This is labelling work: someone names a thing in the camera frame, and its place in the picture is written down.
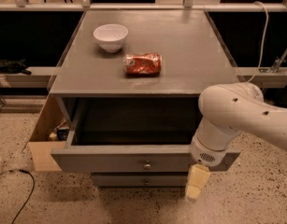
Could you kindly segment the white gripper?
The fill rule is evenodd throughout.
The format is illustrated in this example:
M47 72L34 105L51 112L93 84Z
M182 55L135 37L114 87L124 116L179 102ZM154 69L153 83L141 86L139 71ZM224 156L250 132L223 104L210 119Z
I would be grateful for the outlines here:
M218 166L226 155L230 141L225 138L195 135L191 143L191 154L198 164L190 167L185 187L185 199L195 202L210 178L208 167Z

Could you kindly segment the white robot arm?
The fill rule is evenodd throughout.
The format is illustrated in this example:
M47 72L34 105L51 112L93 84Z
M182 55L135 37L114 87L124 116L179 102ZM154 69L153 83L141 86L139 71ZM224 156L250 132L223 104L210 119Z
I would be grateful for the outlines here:
M208 183L210 168L218 166L231 141L251 133L287 152L287 108L264 102L261 90L250 82L220 84L202 91L202 114L190 151L195 164L189 169L185 198L194 202Z

